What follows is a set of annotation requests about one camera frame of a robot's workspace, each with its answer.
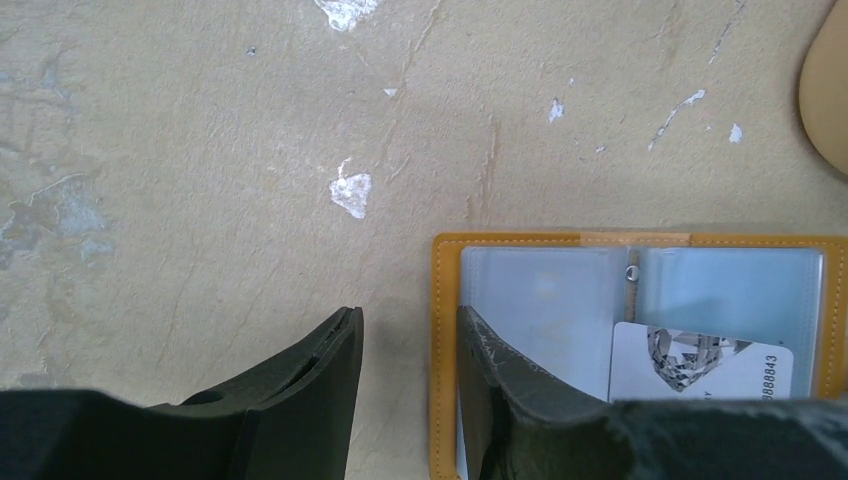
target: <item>wallet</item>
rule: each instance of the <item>wallet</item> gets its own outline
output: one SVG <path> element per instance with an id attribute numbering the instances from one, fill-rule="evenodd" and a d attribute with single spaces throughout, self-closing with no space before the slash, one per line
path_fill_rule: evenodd
<path id="1" fill-rule="evenodd" d="M 752 344 L 779 349 L 784 398 L 834 397 L 842 389 L 846 246 L 844 238 L 818 236 L 440 235 L 433 246 L 431 477 L 467 478 L 456 387 L 458 306 L 473 307 L 507 344 L 604 401 L 617 399 L 610 384 L 613 338 L 624 338 L 619 324 L 642 328 L 642 349 L 645 329 L 672 332 L 684 343 L 690 337 L 675 332 L 697 332 L 725 342 L 731 354 Z M 697 378 L 712 360 L 693 358 L 669 367 L 669 385 L 706 383 Z"/>

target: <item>paint chip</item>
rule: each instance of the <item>paint chip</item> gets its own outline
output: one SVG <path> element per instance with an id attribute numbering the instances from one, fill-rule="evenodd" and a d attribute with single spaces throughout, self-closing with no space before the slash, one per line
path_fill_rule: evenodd
<path id="1" fill-rule="evenodd" d="M 346 159 L 339 165 L 339 178 L 330 182 L 330 199 L 343 207 L 353 218 L 365 218 L 365 206 L 371 193 L 371 175 L 359 173 L 344 176 L 344 167 L 350 162 Z"/>
<path id="2" fill-rule="evenodd" d="M 730 140 L 730 143 L 739 143 L 742 141 L 742 129 L 739 128 L 739 125 L 733 124 L 733 127 L 730 129 L 730 137 L 727 139 Z"/>
<path id="3" fill-rule="evenodd" d="M 333 30 L 349 32 L 357 22 L 368 17 L 380 5 L 381 0 L 314 0 L 315 5 L 327 14 Z"/>
<path id="4" fill-rule="evenodd" d="M 681 108 L 687 106 L 691 107 L 695 104 L 695 102 L 704 98 L 706 94 L 707 91 L 701 89 L 693 93 L 691 97 L 678 103 L 677 106 L 671 110 L 671 113 L 669 113 L 668 118 L 665 120 L 665 123 L 663 123 L 659 129 L 657 129 L 657 133 L 654 134 L 654 138 L 652 138 L 651 143 L 648 144 L 648 151 L 651 152 L 654 150 L 654 145 L 657 143 L 660 137 L 665 135 L 666 130 L 668 130 L 668 126 L 671 125 L 671 121 L 674 119 L 675 116 L 677 116 L 677 112 L 679 112 Z"/>
<path id="5" fill-rule="evenodd" d="M 548 123 L 554 123 L 554 120 L 563 115 L 565 115 L 565 105 L 558 98 L 554 98 L 553 103 L 551 103 L 551 113 L 548 114 Z"/>

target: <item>round tan object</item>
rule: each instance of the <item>round tan object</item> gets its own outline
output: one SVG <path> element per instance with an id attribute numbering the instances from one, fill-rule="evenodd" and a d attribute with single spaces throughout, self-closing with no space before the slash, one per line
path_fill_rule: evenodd
<path id="1" fill-rule="evenodd" d="M 837 0 L 804 60 L 801 121 L 816 150 L 848 174 L 848 0 Z"/>

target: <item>scratched surface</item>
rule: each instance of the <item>scratched surface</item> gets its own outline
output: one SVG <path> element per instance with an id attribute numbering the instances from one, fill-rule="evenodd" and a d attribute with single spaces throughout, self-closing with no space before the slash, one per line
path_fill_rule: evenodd
<path id="1" fill-rule="evenodd" d="M 181 401 L 361 305 L 348 478 L 426 478 L 439 231 L 848 233 L 829 0 L 347 1 L 4 5 L 0 385 Z"/>

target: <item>stitching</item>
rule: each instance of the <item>stitching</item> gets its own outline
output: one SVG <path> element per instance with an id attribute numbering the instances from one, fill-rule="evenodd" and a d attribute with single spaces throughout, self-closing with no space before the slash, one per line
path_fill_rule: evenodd
<path id="1" fill-rule="evenodd" d="M 441 436 L 442 426 L 441 426 L 441 402 L 438 401 L 441 398 L 442 392 L 442 380 L 441 380 L 441 362 L 442 362 L 442 316 L 441 316 L 441 286 L 442 286 L 442 245 L 443 244 L 470 244 L 472 242 L 477 242 L 478 244 L 488 245 L 488 244 L 499 244 L 499 243 L 512 243 L 512 244 L 545 244 L 545 243 L 558 243 L 558 244 L 588 244 L 588 243 L 625 243 L 616 239 L 607 239 L 607 238 L 593 238 L 593 239 L 571 239 L 571 238 L 562 238 L 562 239 L 512 239 L 512 240 L 487 240 L 487 239 L 471 239 L 465 238 L 460 240 L 443 240 L 440 241 L 436 246 L 436 355 L 435 355 L 435 364 L 436 364 L 436 422 L 435 422 L 435 436 L 436 436 L 436 446 L 434 457 L 436 459 L 436 468 L 440 468 L 441 466 L 441 442 L 438 441 Z M 627 244 L 641 244 L 641 243 L 681 243 L 680 239 L 669 239 L 669 238 L 639 238 L 635 237 L 632 241 L 626 242 Z M 827 361 L 827 373 L 825 375 L 825 392 L 829 392 L 830 390 L 830 380 L 833 374 L 833 364 L 834 364 L 834 356 L 836 354 L 836 324 L 839 319 L 839 297 L 842 291 L 842 276 L 843 270 L 845 266 L 845 248 L 838 243 L 827 243 L 827 242 L 775 242 L 775 241 L 750 241 L 750 240 L 739 240 L 739 241 L 729 241 L 729 240 L 689 240 L 688 243 L 690 246 L 695 245 L 791 245 L 794 247 L 808 247 L 808 246 L 824 246 L 824 247 L 839 247 L 839 274 L 836 277 L 836 292 L 834 294 L 833 299 L 833 317 L 831 319 L 831 331 L 830 331 L 830 349 L 828 352 L 828 361 Z M 457 479 L 459 478 L 456 475 L 450 476 L 445 473 L 438 472 L 437 475 L 439 478 L 443 479 Z"/>

